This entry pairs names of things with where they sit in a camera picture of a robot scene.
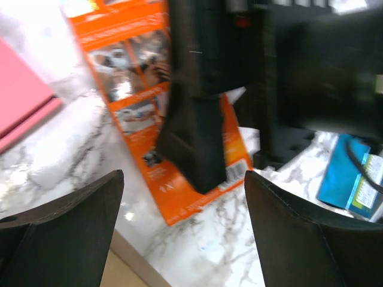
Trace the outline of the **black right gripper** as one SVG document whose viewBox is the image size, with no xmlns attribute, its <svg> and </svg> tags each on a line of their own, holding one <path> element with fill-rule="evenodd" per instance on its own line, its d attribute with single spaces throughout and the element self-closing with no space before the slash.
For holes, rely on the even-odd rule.
<svg viewBox="0 0 383 287">
<path fill-rule="evenodd" d="M 338 14 L 331 1 L 225 1 L 251 38 L 247 100 L 260 133 L 255 167 L 281 167 L 314 132 L 382 144 L 382 7 Z"/>
</svg>

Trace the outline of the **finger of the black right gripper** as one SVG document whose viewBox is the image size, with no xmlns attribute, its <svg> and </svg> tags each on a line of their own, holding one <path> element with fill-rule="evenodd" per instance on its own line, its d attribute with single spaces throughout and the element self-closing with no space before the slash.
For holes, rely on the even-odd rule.
<svg viewBox="0 0 383 287">
<path fill-rule="evenodd" d="M 165 122 L 156 140 L 199 194 L 226 180 L 220 91 L 218 1 L 168 1 L 171 87 Z"/>
</svg>

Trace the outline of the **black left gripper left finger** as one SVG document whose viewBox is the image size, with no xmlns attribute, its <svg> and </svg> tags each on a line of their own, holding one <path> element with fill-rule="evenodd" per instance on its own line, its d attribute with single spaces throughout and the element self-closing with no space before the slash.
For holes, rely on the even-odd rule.
<svg viewBox="0 0 383 287">
<path fill-rule="evenodd" d="M 99 286 L 124 188 L 122 170 L 1 219 L 1 286 Z"/>
</svg>

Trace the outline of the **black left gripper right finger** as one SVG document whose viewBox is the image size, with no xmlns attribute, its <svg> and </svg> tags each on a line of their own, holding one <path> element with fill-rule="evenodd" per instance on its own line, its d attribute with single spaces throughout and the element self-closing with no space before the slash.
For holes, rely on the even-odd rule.
<svg viewBox="0 0 383 287">
<path fill-rule="evenodd" d="M 382 224 L 324 209 L 250 170 L 245 194 L 266 286 L 382 286 Z"/>
</svg>

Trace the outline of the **orange printed box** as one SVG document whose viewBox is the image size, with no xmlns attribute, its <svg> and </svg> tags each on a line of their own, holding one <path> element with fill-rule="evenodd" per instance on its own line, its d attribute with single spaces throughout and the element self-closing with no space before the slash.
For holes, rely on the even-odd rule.
<svg viewBox="0 0 383 287">
<path fill-rule="evenodd" d="M 169 21 L 166 1 L 63 1 L 62 10 L 77 39 L 107 108 L 168 225 L 197 213 L 240 186 L 250 159 L 225 94 L 215 101 L 223 132 L 215 160 L 195 188 L 159 155 L 170 89 Z"/>
</svg>

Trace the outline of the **brown cardboard box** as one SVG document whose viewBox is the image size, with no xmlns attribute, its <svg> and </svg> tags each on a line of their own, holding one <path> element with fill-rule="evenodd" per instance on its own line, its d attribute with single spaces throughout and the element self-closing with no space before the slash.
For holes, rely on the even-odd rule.
<svg viewBox="0 0 383 287">
<path fill-rule="evenodd" d="M 114 231 L 101 286 L 171 285 L 118 232 Z"/>
</svg>

